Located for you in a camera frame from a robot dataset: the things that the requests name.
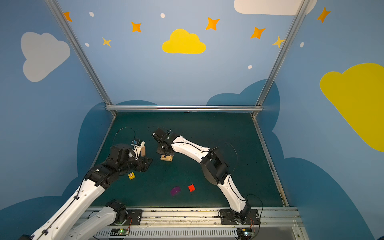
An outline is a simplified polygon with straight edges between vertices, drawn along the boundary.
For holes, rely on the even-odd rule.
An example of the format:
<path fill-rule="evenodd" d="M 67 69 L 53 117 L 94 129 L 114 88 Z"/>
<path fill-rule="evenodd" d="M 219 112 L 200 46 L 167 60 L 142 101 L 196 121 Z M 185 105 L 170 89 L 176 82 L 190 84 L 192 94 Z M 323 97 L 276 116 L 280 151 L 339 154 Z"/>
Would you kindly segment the light wood block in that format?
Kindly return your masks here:
<path fill-rule="evenodd" d="M 141 156 L 142 157 L 146 156 L 146 147 L 145 146 L 141 148 Z"/>

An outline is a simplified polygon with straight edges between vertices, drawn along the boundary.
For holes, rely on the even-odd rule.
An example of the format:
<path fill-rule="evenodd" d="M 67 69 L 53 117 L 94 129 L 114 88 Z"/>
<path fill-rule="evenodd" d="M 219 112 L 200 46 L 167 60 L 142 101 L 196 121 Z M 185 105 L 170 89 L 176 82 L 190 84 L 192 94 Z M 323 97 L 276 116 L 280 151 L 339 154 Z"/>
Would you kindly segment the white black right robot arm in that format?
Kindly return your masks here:
<path fill-rule="evenodd" d="M 207 181 L 218 186 L 229 202 L 230 213 L 226 216 L 228 220 L 239 224 L 248 220 L 251 206 L 237 189 L 229 165 L 218 148 L 199 146 L 179 134 L 165 132 L 161 128 L 156 129 L 152 137 L 158 142 L 158 154 L 168 157 L 180 153 L 200 164 Z"/>

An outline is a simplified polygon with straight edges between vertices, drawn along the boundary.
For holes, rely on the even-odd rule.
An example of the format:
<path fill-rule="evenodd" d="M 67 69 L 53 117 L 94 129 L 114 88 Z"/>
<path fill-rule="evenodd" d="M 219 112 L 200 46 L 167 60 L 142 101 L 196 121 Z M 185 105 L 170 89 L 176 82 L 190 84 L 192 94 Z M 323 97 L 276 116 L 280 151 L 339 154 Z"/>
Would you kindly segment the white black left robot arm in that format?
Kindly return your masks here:
<path fill-rule="evenodd" d="M 152 159 L 144 157 L 145 142 L 134 140 L 132 145 L 118 144 L 110 149 L 107 159 L 91 168 L 74 194 L 63 206 L 32 235 L 22 235 L 21 240 L 88 240 L 111 224 L 131 224 L 126 205 L 112 200 L 96 215 L 76 226 L 88 207 L 120 176 L 132 171 L 145 172 Z"/>

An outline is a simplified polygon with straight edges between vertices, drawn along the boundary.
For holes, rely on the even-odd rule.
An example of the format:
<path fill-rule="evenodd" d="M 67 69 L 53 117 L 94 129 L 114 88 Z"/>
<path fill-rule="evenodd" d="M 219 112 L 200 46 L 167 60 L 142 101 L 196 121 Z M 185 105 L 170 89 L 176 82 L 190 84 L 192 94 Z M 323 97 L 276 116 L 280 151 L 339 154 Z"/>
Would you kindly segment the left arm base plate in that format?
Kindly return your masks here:
<path fill-rule="evenodd" d="M 143 210 L 127 209 L 117 213 L 111 226 L 138 226 L 141 223 Z"/>

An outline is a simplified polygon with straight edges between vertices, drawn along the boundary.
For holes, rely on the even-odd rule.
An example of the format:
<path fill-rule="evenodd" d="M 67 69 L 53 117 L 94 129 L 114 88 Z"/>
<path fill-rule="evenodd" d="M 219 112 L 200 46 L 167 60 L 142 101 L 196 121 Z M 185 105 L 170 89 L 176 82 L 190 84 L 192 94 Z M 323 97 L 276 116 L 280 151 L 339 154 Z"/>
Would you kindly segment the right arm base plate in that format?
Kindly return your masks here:
<path fill-rule="evenodd" d="M 257 209 L 251 209 L 245 218 L 237 217 L 236 212 L 231 209 L 221 209 L 218 212 L 218 217 L 222 225 L 259 225 L 261 217 Z"/>

